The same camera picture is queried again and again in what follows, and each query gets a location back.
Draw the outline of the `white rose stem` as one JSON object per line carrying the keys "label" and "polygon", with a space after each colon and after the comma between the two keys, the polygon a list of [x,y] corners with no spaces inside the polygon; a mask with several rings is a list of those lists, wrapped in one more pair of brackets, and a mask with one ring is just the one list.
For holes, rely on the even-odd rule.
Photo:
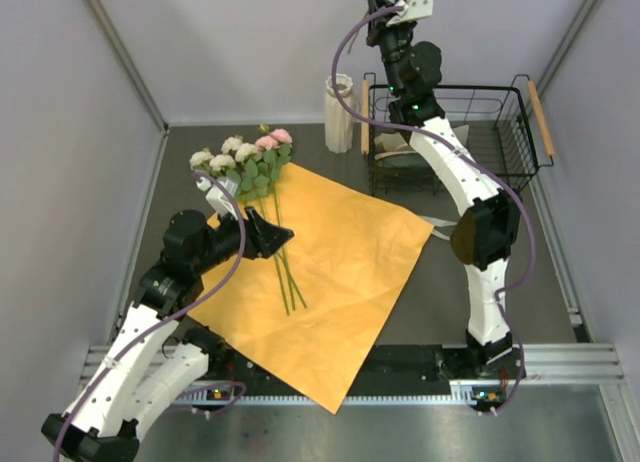
{"label": "white rose stem", "polygon": [[[190,168],[191,168],[192,172],[194,173],[194,177],[195,178],[197,178],[198,176],[202,176],[202,177],[205,177],[205,178],[209,179],[211,182],[216,184],[225,193],[225,195],[227,197],[230,197],[230,194],[216,181],[216,178],[221,178],[221,177],[226,177],[226,176],[216,175],[214,173],[214,170],[211,168],[211,165],[210,165],[211,162],[214,162],[214,167],[218,168],[219,167],[218,163],[220,162],[220,159],[221,159],[221,153],[214,154],[210,150],[204,149],[204,150],[201,150],[199,152],[194,153],[191,156]],[[237,206],[246,207],[246,205],[244,205],[241,202],[239,202],[236,198],[231,200],[231,202],[233,204],[233,208],[234,209]],[[256,203],[250,203],[248,206],[252,206],[258,211],[258,206],[257,206]],[[277,222],[275,221],[275,216],[274,215],[270,215],[269,216],[269,220],[266,220],[266,221],[277,224]]]}
{"label": "white rose stem", "polygon": [[257,162],[261,156],[255,142],[245,142],[240,136],[227,138],[222,145],[219,167],[215,168],[214,162],[210,165],[216,175],[226,176],[239,184],[235,195],[239,202],[246,206],[256,203],[260,215],[265,220],[269,220],[269,216],[274,215],[273,199],[271,197],[263,199],[267,209],[267,216],[264,217],[260,210],[257,189],[260,184]]}

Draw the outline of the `orange wrapping paper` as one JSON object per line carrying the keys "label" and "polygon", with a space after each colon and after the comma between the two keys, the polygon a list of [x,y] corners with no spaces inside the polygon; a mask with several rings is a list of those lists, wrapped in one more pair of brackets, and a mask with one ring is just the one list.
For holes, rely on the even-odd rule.
{"label": "orange wrapping paper", "polygon": [[294,163],[265,199],[294,231],[286,254],[302,301],[287,312],[274,259],[243,260],[192,319],[336,413],[407,283],[433,227],[410,210]]}

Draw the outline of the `pink rose stem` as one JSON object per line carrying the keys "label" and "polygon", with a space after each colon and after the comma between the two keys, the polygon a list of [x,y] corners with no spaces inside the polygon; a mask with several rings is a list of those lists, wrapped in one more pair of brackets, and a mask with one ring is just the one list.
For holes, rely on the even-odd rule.
{"label": "pink rose stem", "polygon": [[[267,209],[263,199],[271,197],[275,220],[278,225],[281,225],[282,211],[278,182],[284,166],[291,161],[293,138],[287,130],[271,129],[266,124],[260,126],[260,132],[261,136],[255,142],[261,156],[257,162],[260,177],[260,184],[257,186],[260,210],[266,217]],[[273,258],[285,314],[289,316],[295,312],[298,305],[306,309],[308,305],[292,274],[286,249],[279,249]]]}

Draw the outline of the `white printed ribbon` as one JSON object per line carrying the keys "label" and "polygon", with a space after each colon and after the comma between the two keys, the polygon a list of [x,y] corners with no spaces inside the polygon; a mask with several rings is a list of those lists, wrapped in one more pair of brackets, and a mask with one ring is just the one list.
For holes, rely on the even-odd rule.
{"label": "white printed ribbon", "polygon": [[456,225],[456,221],[443,220],[435,217],[422,216],[422,219],[433,226],[432,234],[444,241],[450,240],[450,235],[443,233],[442,229],[453,229]]}

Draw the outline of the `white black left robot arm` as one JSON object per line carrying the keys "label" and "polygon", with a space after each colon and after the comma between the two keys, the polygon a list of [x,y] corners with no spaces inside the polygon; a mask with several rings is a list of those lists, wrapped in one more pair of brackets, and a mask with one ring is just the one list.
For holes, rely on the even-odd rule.
{"label": "white black left robot arm", "polygon": [[143,275],[119,333],[90,382],[63,412],[50,414],[41,432],[56,461],[132,461],[153,423],[187,394],[200,377],[216,378],[227,356],[216,337],[194,329],[175,355],[153,374],[154,357],[192,309],[197,297],[211,297],[203,275],[227,260],[267,259],[294,236],[267,222],[252,207],[232,211],[209,225],[204,214],[175,214],[163,234],[159,260]]}

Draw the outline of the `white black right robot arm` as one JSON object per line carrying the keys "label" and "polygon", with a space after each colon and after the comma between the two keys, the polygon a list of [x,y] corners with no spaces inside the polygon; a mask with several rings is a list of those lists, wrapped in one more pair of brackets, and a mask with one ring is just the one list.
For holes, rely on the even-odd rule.
{"label": "white black right robot arm", "polygon": [[513,345],[504,320],[504,285],[520,211],[518,196],[491,172],[484,172],[460,142],[435,90],[442,57],[432,43],[412,42],[414,25],[394,23],[390,8],[375,11],[367,43],[380,50],[392,101],[389,125],[431,167],[459,213],[450,246],[464,265],[470,301],[466,362],[476,376],[498,371]]}

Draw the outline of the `white ribbed ceramic vase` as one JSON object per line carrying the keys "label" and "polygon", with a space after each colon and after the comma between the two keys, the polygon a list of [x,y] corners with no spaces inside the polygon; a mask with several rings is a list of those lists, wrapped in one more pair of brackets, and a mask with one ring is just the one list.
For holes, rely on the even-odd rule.
{"label": "white ribbed ceramic vase", "polygon": [[[353,110],[359,109],[359,102],[351,77],[346,74],[336,75],[338,92],[344,102]],[[339,103],[332,85],[332,77],[325,81],[325,144],[333,153],[341,154],[352,147],[355,119]]]}

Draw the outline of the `teal round plate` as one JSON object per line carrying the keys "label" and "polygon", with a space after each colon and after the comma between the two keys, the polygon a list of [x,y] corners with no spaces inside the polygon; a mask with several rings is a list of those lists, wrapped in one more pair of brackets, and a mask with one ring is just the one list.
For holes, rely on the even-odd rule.
{"label": "teal round plate", "polygon": [[427,170],[430,165],[419,154],[398,156],[376,161],[380,167],[397,170]]}

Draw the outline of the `beige round plate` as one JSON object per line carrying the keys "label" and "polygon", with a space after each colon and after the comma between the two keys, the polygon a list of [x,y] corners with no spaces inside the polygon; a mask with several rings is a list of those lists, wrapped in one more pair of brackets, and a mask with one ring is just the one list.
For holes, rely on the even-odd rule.
{"label": "beige round plate", "polygon": [[417,153],[414,150],[387,151],[387,152],[382,152],[382,153],[376,154],[374,156],[374,160],[380,161],[380,160],[391,158],[391,157],[412,156],[412,155],[416,155],[416,154]]}

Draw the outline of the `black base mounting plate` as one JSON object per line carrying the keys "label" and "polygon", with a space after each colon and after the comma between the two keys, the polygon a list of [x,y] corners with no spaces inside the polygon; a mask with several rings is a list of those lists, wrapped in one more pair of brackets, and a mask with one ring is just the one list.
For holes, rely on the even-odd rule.
{"label": "black base mounting plate", "polygon": [[[377,393],[424,385],[438,386],[457,379],[513,380],[519,369],[518,349],[513,349],[496,362],[482,365],[479,355],[468,347],[376,345],[364,359],[349,390]],[[218,352],[205,377],[210,380],[239,380],[255,393],[274,394],[298,388],[290,377],[278,376],[230,348]]]}

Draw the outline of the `aluminium frame rail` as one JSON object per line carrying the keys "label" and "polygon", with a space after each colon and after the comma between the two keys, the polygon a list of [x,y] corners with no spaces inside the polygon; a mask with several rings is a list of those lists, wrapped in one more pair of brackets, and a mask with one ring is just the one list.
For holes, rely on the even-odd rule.
{"label": "aluminium frame rail", "polygon": [[525,344],[528,385],[621,384],[624,372],[612,344]]}

